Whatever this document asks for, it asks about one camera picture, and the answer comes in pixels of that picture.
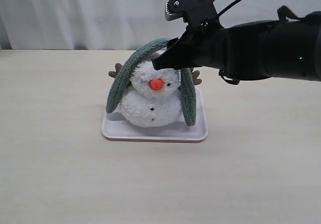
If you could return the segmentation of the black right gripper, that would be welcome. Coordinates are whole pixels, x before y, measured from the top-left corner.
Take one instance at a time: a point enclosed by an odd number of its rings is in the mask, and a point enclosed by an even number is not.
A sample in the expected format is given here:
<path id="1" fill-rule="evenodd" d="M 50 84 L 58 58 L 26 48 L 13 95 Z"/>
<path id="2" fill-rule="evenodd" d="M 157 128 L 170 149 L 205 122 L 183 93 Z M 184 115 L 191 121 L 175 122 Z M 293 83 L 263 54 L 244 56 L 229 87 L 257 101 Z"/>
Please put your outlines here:
<path id="1" fill-rule="evenodd" d="M 180 38 L 170 39 L 167 50 L 151 62 L 155 70 L 187 67 L 220 69 L 226 60 L 226 38 L 227 30 L 219 23 L 186 30 Z"/>

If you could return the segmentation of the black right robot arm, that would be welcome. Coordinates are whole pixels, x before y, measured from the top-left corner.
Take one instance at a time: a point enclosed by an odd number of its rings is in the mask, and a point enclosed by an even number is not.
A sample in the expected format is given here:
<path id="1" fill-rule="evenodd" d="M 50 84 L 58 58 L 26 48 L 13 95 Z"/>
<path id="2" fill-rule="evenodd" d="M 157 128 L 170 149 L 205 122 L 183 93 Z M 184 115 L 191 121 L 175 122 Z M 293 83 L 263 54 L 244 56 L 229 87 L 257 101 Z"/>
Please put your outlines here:
<path id="1" fill-rule="evenodd" d="M 156 70 L 215 68 L 232 85 L 272 77 L 320 81 L 320 12 L 286 12 L 230 28 L 210 22 L 170 40 L 152 64 Z"/>

